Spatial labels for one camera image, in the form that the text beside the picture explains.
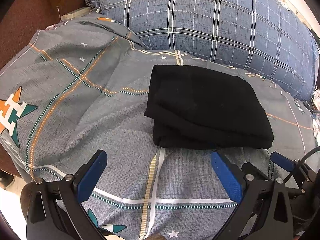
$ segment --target folded black garment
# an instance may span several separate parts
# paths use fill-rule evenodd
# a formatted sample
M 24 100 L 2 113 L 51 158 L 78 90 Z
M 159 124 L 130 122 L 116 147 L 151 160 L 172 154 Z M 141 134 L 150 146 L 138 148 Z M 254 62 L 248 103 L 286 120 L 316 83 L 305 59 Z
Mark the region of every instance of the folded black garment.
M 161 147 L 268 149 L 274 139 L 248 82 L 196 66 L 155 65 L 144 115 Z

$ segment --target pillowcase logo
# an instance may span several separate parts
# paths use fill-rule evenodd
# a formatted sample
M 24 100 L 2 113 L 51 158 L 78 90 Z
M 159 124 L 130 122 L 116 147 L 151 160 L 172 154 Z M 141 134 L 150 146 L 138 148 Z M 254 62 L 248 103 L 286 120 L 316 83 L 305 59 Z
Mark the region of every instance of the pillowcase logo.
M 17 121 L 38 108 L 26 102 L 19 103 L 21 91 L 22 87 L 19 87 L 7 100 L 0 100 L 0 135 L 7 129 L 18 148 L 20 148 L 20 143 L 17 132 Z

